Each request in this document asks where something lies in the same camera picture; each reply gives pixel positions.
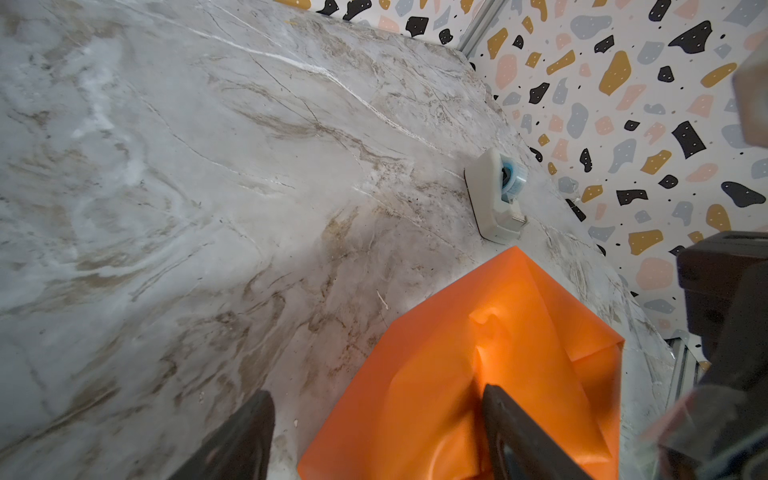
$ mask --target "terrazzo wallpaper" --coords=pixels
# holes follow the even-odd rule
[[[508,0],[469,61],[661,334],[686,329],[675,256],[768,230],[768,151],[730,74],[766,0]]]
[[[276,0],[322,15],[456,48],[483,0]]]

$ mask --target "white marble surface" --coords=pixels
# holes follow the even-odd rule
[[[256,0],[0,14],[2,478],[166,478],[260,387],[297,478],[386,327],[504,248],[462,168],[528,149],[456,52]],[[627,339],[626,450],[671,355],[526,158],[518,245]]]

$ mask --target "orange bag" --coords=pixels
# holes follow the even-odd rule
[[[397,319],[299,463],[303,480],[492,478],[501,386],[589,475],[618,478],[624,339],[517,247]]]

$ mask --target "metal frame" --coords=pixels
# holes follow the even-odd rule
[[[671,409],[681,396],[685,396],[692,390],[704,374],[704,370],[700,367],[696,357],[688,349],[688,333],[681,330],[675,333],[680,333],[681,337],[668,340],[674,356],[674,370],[667,397],[667,410]]]
[[[472,20],[472,23],[469,24],[467,32],[458,43],[457,50],[463,53],[465,57],[469,57],[469,52],[480,42],[485,31],[490,27],[493,18],[505,3],[506,0],[485,0],[485,3],[480,7],[480,12]]]

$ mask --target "gray marble veining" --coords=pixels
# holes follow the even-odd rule
[[[459,54],[255,0],[0,14],[1,477],[166,478],[265,388],[297,478],[386,327],[503,250],[490,146],[531,168],[518,245],[627,339],[636,476],[669,350]]]

